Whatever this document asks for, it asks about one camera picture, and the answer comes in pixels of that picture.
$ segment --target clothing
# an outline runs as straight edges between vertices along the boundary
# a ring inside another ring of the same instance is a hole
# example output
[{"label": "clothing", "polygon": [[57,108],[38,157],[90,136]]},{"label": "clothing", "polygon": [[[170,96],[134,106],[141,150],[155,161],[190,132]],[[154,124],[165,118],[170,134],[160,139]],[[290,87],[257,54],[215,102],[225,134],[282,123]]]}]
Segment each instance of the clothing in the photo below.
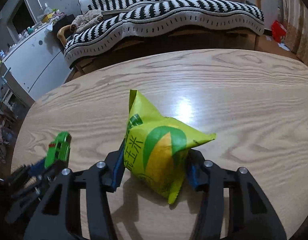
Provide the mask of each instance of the clothing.
[{"label": "clothing", "polygon": [[90,10],[84,15],[78,15],[72,22],[72,26],[76,25],[74,33],[82,33],[102,21],[103,15],[101,10]]}]

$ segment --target wooden table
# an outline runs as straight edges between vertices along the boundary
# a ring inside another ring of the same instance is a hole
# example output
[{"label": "wooden table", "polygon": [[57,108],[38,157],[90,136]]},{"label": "wooden table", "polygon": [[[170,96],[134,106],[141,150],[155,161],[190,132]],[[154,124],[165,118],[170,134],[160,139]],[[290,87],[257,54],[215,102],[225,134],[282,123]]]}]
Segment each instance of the wooden table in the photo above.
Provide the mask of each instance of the wooden table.
[{"label": "wooden table", "polygon": [[[249,169],[290,237],[308,215],[308,67],[257,51],[172,52],[109,66],[49,92],[30,109],[12,169],[46,155],[67,130],[69,168],[87,169],[117,150],[125,134],[129,90],[140,90],[165,116],[217,139],[199,147],[222,168]],[[108,194],[119,239],[189,239],[201,200],[187,183],[178,204],[126,170]],[[82,209],[86,220],[86,209]],[[83,222],[86,236],[86,223]]]}]

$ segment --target green toy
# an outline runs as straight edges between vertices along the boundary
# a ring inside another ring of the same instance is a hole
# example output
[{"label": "green toy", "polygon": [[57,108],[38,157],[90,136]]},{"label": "green toy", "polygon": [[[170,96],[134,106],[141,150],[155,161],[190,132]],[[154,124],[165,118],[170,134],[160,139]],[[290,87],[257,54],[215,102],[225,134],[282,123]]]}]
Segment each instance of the green toy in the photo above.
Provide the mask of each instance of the green toy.
[{"label": "green toy", "polygon": [[60,132],[55,140],[48,145],[48,152],[45,158],[44,167],[48,168],[56,160],[69,163],[71,135],[66,132]]}]

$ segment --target snack bag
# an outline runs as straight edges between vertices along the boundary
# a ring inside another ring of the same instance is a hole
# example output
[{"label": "snack bag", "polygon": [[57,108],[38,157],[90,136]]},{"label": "snack bag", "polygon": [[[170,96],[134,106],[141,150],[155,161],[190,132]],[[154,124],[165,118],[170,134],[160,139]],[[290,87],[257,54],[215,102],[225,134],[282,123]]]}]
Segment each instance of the snack bag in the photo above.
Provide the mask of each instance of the snack bag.
[{"label": "snack bag", "polygon": [[182,186],[188,150],[215,138],[162,116],[139,91],[130,91],[124,165],[169,204]]}]

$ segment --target black and white striped sofa cover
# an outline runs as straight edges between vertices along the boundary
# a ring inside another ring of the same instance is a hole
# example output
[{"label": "black and white striped sofa cover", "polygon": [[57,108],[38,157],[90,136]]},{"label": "black and white striped sofa cover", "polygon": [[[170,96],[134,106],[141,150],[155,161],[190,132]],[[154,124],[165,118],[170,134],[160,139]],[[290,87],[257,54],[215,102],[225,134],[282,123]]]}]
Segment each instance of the black and white striped sofa cover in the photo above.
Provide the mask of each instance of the black and white striped sofa cover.
[{"label": "black and white striped sofa cover", "polygon": [[92,9],[134,10],[75,34],[64,52],[70,65],[79,58],[106,52],[125,37],[153,37],[181,26],[198,25],[210,30],[247,28],[257,35],[264,32],[264,15],[259,8],[225,0],[79,0],[79,3],[83,14]]}]

